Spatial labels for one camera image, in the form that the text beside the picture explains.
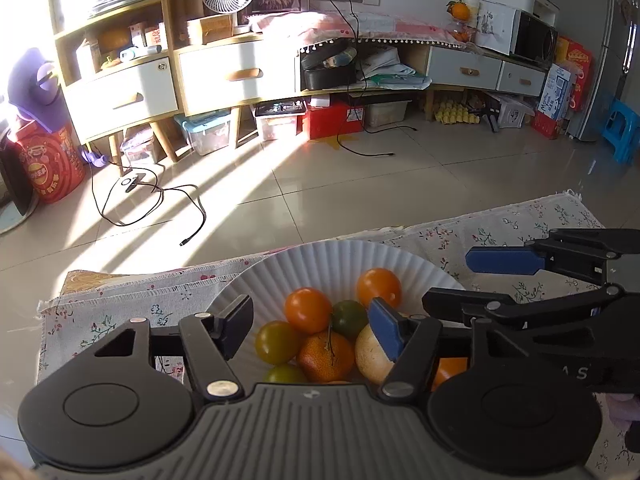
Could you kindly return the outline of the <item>small orange mandarin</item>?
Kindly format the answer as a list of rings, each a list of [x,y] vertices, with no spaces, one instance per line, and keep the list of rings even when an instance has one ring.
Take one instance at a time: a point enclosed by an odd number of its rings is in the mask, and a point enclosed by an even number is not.
[[[442,358],[439,360],[437,372],[432,383],[432,390],[436,391],[444,382],[464,373],[468,369],[467,358]]]

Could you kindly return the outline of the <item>green tomato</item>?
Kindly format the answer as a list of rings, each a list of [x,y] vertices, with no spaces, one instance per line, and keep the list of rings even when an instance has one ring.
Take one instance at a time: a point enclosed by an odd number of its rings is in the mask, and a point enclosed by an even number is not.
[[[347,339],[355,339],[368,325],[368,312],[355,300],[343,300],[332,307],[332,328]]]

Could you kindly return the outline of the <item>orange tomato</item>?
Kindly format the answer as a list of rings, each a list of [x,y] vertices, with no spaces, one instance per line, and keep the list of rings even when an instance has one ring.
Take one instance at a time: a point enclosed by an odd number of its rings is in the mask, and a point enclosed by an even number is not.
[[[332,304],[318,289],[303,287],[291,292],[285,299],[284,315],[288,322],[308,335],[322,332],[329,327]]]
[[[368,308],[375,298],[382,298],[394,309],[398,309],[402,303],[399,278],[384,268],[373,268],[363,272],[358,278],[356,293],[358,301],[365,308]]]

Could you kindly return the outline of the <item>green mandarin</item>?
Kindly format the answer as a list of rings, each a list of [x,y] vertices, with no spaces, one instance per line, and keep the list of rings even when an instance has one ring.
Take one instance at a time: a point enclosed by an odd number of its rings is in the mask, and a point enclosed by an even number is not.
[[[308,379],[298,366],[291,363],[284,363],[270,368],[264,376],[264,382],[299,385],[306,384]]]

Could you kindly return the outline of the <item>orange mandarin with stem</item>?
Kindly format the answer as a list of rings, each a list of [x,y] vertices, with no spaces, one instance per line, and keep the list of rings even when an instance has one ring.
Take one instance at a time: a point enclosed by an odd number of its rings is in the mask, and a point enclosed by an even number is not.
[[[355,366],[354,347],[341,334],[325,330],[304,339],[296,363],[311,382],[346,380]]]

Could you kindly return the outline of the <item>orange tomato top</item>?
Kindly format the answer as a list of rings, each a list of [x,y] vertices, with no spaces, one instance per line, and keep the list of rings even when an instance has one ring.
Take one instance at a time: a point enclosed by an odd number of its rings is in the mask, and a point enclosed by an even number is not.
[[[318,289],[303,287],[291,292],[285,299],[284,315],[288,322],[308,335],[322,332],[329,327],[332,304]]]

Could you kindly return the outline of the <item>white ribbed plate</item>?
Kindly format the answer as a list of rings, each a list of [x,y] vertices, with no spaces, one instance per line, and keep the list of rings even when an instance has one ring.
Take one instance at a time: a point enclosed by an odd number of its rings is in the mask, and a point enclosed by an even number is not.
[[[364,271],[384,268],[402,287],[400,310],[423,312],[422,297],[432,287],[462,289],[447,272],[411,252],[364,240],[325,240],[277,252],[250,266],[218,294],[212,309],[224,310],[237,296],[248,295],[254,304],[254,323],[229,365],[242,386],[250,390],[260,382],[268,365],[255,353],[258,330],[271,321],[283,321],[285,298],[294,290],[311,287],[329,300],[355,299],[358,278]]]

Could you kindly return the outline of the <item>floral tablecloth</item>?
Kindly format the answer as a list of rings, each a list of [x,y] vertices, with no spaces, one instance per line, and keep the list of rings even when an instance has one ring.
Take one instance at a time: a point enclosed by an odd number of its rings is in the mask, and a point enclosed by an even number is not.
[[[366,299],[392,369],[265,382],[254,343],[309,287]],[[47,479],[593,479],[632,471],[639,429],[604,398],[639,390],[639,234],[570,194],[300,245],[218,278],[47,308],[18,426]]]

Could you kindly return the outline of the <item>blue plastic stool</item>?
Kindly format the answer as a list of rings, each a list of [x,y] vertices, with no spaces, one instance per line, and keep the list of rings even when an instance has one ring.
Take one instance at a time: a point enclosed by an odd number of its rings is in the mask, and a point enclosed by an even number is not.
[[[614,160],[620,165],[631,165],[639,147],[639,115],[629,106],[614,99],[608,109],[608,118],[602,136],[614,148]]]

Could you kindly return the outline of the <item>grey refrigerator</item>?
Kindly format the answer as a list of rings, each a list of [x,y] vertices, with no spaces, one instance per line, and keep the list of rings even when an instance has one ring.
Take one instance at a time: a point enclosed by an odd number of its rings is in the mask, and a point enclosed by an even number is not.
[[[613,100],[619,99],[636,53],[639,0],[551,0],[559,8],[556,28],[593,55],[580,109],[567,133],[596,142]]]

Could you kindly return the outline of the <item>white microwave oven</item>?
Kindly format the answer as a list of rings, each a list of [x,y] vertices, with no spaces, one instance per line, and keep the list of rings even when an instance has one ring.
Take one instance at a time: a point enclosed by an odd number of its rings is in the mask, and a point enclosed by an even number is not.
[[[548,68],[553,63],[558,31],[526,11],[481,1],[475,44],[522,62]]]

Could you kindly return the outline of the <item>red box under cabinet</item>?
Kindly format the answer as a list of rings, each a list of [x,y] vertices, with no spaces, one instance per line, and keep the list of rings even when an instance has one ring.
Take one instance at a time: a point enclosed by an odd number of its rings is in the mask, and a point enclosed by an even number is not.
[[[328,107],[308,107],[303,117],[303,134],[310,140],[319,140],[339,134],[357,133],[362,130],[363,107],[352,107],[337,102]]]

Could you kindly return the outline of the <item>black floor heater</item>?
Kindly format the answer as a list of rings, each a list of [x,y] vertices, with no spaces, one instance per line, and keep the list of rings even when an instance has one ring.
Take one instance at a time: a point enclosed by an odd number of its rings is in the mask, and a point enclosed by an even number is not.
[[[14,230],[35,212],[38,196],[25,171],[17,145],[1,137],[1,234]]]

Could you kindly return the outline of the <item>red snack bucket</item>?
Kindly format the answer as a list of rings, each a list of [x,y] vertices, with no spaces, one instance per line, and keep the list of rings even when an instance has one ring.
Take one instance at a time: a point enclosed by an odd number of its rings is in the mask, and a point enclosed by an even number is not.
[[[55,132],[29,122],[15,133],[18,157],[43,203],[62,200],[85,179],[85,165],[72,133],[69,122]]]

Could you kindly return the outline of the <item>low TV cabinet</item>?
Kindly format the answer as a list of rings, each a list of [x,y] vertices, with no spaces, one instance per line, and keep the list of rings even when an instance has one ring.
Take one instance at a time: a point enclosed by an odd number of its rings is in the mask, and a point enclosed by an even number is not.
[[[258,15],[250,28],[176,50],[187,115],[339,91],[424,91],[430,84],[539,96],[546,76],[533,64],[462,44],[445,29],[381,14]]]

